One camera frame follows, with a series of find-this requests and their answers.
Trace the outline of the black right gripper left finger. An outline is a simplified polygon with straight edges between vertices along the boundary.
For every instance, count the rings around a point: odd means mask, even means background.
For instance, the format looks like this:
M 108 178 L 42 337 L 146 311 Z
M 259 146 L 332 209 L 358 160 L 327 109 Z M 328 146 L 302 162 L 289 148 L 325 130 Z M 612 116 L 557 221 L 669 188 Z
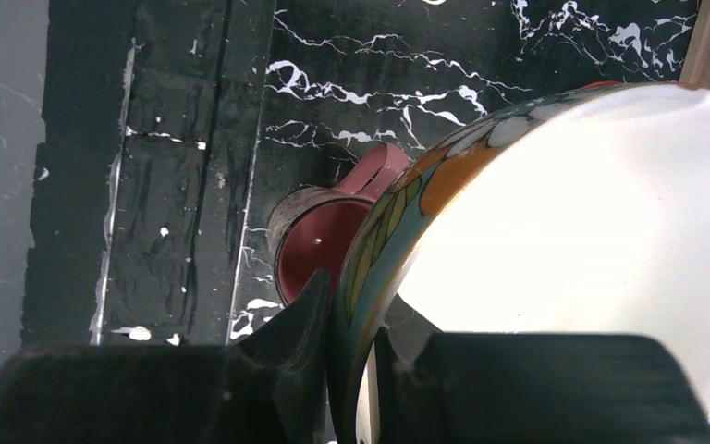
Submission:
M 330 277 L 229 346 L 35 347 L 0 368 L 0 443 L 321 443 Z

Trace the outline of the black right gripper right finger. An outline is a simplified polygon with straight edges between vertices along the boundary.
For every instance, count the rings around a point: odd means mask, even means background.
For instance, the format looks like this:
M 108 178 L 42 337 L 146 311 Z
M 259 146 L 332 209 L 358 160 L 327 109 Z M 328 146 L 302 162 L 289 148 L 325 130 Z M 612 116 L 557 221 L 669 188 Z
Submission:
M 436 333 L 406 361 L 381 329 L 374 346 L 384 443 L 710 443 L 654 339 Z

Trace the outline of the white floral bowl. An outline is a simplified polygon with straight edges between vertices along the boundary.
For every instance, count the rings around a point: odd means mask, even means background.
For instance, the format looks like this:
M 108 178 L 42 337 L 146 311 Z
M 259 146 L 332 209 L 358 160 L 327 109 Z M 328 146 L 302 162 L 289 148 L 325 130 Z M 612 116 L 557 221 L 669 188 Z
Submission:
M 710 419 L 710 90 L 620 83 L 511 105 L 427 149 L 349 247 L 330 322 L 337 439 L 396 296 L 447 331 L 638 333 Z

